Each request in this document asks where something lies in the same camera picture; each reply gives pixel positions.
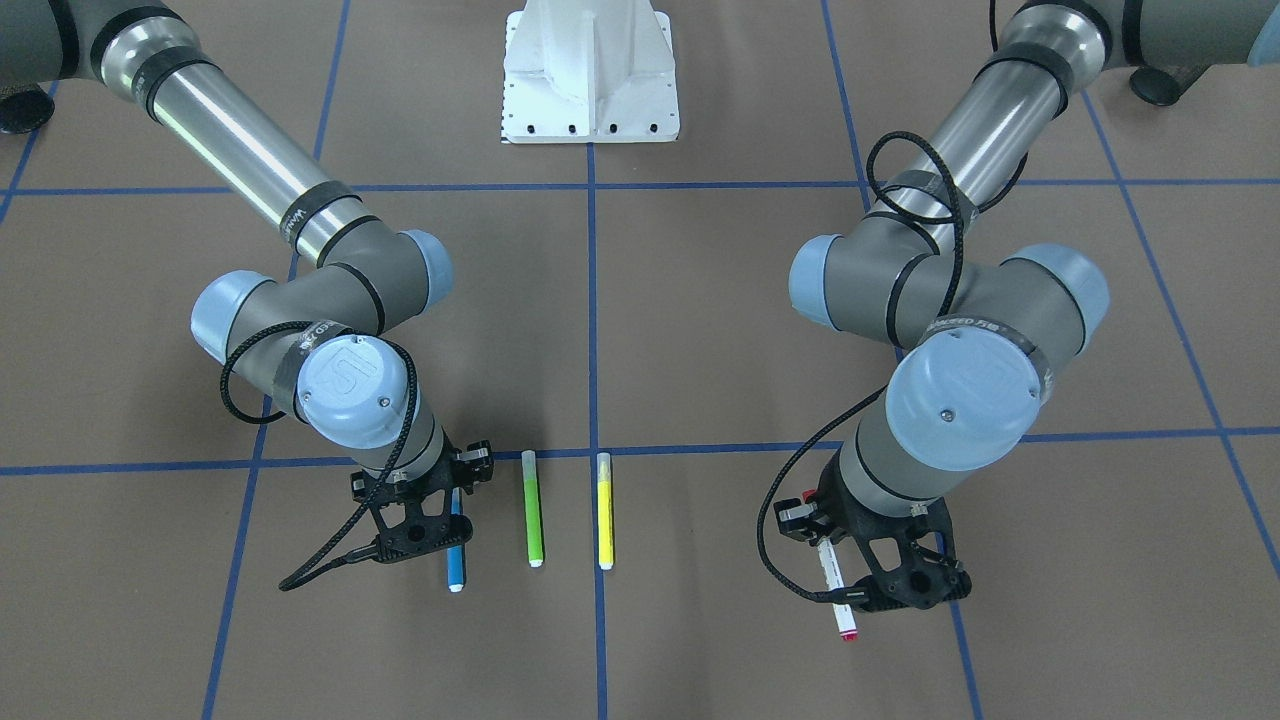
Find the blue cap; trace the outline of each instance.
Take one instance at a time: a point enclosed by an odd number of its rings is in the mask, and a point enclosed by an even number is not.
[[[241,305],[244,305],[260,284],[274,282],[253,270],[233,270],[209,283],[191,309],[191,334],[196,337],[200,347],[225,365],[227,340],[232,334],[232,324],[236,323]]]
[[[449,259],[449,251],[434,234],[422,231],[401,231],[401,234],[417,243],[417,249],[422,252],[422,260],[426,263],[426,304],[419,310],[421,315],[426,313],[428,307],[444,300],[453,291],[453,260]]]
[[[1111,306],[1111,291],[1107,288],[1107,278],[1102,270],[1078,250],[1065,245],[1044,242],[1024,247],[1005,259],[1030,260],[1050,272],[1062,287],[1071,293],[1071,300],[1080,310],[1080,319],[1084,322],[1084,342],[1076,355],[1084,352],[1093,338],[1093,331],[1098,329],[1102,318],[1106,316]]]
[[[998,334],[963,327],[929,337],[893,372],[884,409],[911,457],[977,470],[1004,457],[1039,414],[1039,375]]]
[[[791,277],[787,291],[791,293],[791,306],[805,318],[819,325],[838,331],[827,313],[827,252],[838,234],[819,234],[804,243],[791,261]]]
[[[1280,63],[1280,5],[1267,18],[1249,50],[1249,64],[1254,68],[1271,63]]]
[[[385,341],[343,336],[307,355],[297,392],[298,411],[324,437],[343,447],[383,447],[404,423],[408,370]]]

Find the white plastic bracket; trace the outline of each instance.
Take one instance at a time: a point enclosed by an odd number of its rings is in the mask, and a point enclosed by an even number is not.
[[[503,70],[504,141],[680,135],[671,19],[649,0],[529,0],[507,18]]]

